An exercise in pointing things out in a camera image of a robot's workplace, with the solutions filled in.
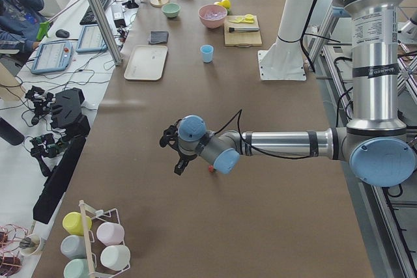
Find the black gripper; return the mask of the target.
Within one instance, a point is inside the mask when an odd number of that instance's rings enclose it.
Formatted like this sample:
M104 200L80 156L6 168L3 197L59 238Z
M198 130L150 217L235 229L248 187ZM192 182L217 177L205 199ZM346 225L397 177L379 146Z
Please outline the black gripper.
M165 129L159 141L160 147L164 148L168 145L179 154L180 160L174 167L174 173L177 175L181 175L184 172L185 168L188 166L189 161L195 159L195 154L186 155L180 151L178 134L179 123L180 120L177 120L174 124L170 125L167 129Z

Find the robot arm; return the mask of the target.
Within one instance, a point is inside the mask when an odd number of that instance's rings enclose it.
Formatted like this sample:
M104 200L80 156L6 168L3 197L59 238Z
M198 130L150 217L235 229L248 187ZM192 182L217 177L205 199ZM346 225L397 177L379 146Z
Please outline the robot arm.
M175 172L203 158L227 174L241 156L264 154L287 160L326 156L348 162L372 186L398 185L416 169L416 154L406 142L397 115L397 8L403 0L333 0L352 19L352 119L323 132L242 132L207 129L188 115L168 127L160 146L179 154Z

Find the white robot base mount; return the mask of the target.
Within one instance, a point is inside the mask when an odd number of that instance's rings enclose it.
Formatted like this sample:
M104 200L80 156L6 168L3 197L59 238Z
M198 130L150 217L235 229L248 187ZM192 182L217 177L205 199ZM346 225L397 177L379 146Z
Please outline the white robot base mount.
M314 0L285 0L276 41L258 51L259 74L263 81L304 81L302 36Z

